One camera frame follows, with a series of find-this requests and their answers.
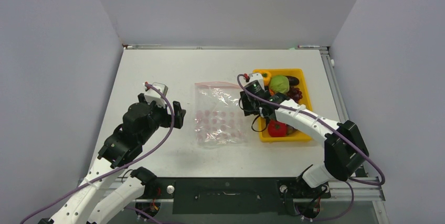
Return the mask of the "green cabbage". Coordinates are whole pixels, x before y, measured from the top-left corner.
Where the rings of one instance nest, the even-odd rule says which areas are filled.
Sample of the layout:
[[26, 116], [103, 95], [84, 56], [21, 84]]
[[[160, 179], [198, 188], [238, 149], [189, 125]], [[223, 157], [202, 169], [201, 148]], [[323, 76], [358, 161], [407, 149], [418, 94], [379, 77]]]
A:
[[269, 89], [274, 93], [286, 94], [290, 90], [289, 79], [283, 75], [271, 77]]

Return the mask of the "yellow plastic tray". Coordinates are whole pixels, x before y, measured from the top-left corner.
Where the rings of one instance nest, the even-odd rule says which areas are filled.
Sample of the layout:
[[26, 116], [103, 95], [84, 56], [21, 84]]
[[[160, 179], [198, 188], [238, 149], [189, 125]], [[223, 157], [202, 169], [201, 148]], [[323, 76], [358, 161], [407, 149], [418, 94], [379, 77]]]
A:
[[[305, 105], [307, 109], [312, 109], [312, 104], [309, 96], [309, 92], [307, 89], [307, 85], [305, 82], [304, 74], [301, 69], [255, 69], [253, 72], [258, 72], [259, 70], [266, 70], [270, 71], [273, 76], [277, 75], [283, 75], [283, 76], [294, 76], [297, 77], [300, 80], [300, 83], [298, 87], [302, 91], [303, 98], [299, 101], [299, 105]], [[290, 126], [287, 125], [288, 134], [285, 137], [271, 137], [268, 134], [267, 127], [268, 127], [267, 120], [261, 118], [259, 120], [258, 126], [261, 130], [259, 132], [259, 138], [262, 142], [308, 142], [311, 140], [311, 138], [304, 134], [301, 131], [291, 129]]]

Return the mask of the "clear zip top bag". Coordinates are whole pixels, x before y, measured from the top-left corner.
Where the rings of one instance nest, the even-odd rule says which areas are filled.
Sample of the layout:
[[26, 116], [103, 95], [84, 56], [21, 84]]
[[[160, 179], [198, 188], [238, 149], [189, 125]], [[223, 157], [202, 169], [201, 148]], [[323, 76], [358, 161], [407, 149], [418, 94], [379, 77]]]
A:
[[239, 107], [241, 88], [229, 82], [199, 82], [195, 90], [195, 135], [198, 145], [216, 148], [246, 143], [246, 120]]

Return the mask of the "red tomato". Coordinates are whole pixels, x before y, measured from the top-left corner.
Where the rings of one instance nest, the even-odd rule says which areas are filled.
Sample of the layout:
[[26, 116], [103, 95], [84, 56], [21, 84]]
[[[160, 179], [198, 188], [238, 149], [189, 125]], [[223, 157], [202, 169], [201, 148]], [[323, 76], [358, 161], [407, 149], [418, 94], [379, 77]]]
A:
[[275, 120], [271, 120], [267, 127], [271, 137], [285, 137], [288, 134], [287, 125]]

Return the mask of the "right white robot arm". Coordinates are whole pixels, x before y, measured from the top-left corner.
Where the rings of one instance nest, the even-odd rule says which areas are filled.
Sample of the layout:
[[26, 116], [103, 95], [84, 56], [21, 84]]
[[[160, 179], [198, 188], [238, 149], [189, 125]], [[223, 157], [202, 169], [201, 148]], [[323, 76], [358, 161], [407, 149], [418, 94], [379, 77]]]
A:
[[299, 105], [285, 94], [271, 95], [259, 83], [250, 81], [243, 91], [243, 104], [270, 121], [284, 123], [308, 135], [324, 148], [321, 163], [310, 166], [300, 176], [296, 189], [304, 197], [330, 180], [347, 181], [369, 157], [360, 131], [355, 123], [329, 120]]

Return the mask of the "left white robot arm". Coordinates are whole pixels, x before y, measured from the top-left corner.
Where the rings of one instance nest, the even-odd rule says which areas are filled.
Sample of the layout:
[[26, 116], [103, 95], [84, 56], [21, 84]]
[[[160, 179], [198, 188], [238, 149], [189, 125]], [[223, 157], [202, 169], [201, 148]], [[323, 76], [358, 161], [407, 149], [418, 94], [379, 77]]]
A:
[[143, 145], [159, 128], [183, 125], [186, 111], [179, 102], [169, 102], [158, 84], [140, 93], [124, 114], [122, 123], [106, 138], [82, 183], [68, 193], [67, 202], [40, 223], [87, 223], [106, 190], [124, 170], [142, 160]]

